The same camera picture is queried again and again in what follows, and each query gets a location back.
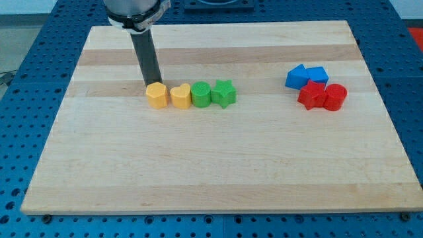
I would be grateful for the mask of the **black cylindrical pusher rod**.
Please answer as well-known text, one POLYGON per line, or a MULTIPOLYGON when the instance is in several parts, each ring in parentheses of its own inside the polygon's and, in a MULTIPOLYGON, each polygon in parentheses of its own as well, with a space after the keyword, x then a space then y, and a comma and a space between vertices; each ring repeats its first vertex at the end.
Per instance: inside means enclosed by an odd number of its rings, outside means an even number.
POLYGON ((142 34, 132 34, 131 39, 145 85, 162 83, 163 80, 151 31, 146 30, 142 34))

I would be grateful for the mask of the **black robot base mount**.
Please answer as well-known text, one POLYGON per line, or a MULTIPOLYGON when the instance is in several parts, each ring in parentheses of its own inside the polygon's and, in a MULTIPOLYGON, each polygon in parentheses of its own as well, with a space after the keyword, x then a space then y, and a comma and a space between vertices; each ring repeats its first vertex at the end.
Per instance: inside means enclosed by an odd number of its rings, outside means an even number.
POLYGON ((225 11, 254 9, 255 0, 183 0, 185 11, 225 11))

